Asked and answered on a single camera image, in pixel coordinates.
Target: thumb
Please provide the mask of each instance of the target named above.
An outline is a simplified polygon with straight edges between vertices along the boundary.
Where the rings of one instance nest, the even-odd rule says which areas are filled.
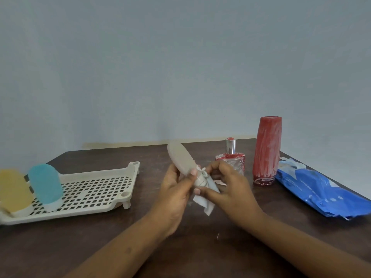
[[[187,193],[191,189],[196,179],[197,179],[197,170],[192,169],[191,172],[185,178],[183,178],[181,182],[178,183],[177,188],[179,192],[184,193],[184,194]]]
[[[207,200],[213,202],[214,204],[216,204],[218,206],[220,205],[220,202],[223,199],[223,196],[220,193],[218,193],[218,192],[216,192],[216,191],[214,191],[214,190],[212,190],[208,187],[198,186],[193,190],[193,193],[206,198]]]

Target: tray leg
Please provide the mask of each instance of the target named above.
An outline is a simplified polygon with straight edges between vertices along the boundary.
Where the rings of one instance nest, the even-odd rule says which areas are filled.
[[[126,202],[123,202],[123,208],[124,209],[130,208],[130,200],[129,201],[126,201]]]

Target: tall red bottle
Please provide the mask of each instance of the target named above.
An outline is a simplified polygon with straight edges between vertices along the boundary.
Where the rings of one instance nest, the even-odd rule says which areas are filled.
[[[281,150],[282,118],[260,118],[253,166],[254,184],[271,185],[275,179]]]

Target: person's right arm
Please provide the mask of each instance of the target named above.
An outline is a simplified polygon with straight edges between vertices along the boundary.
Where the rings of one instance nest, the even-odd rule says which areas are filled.
[[[194,189],[219,206],[238,226],[284,257],[309,277],[370,277],[371,264],[266,215],[257,204],[248,180],[224,161],[206,172],[227,184],[223,193]]]

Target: teal bottle with white cap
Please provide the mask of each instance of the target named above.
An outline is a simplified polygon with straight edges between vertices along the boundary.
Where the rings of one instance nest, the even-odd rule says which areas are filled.
[[[59,209],[63,205],[63,189],[56,169],[48,164],[32,167],[28,172],[30,185],[36,198],[47,212]]]

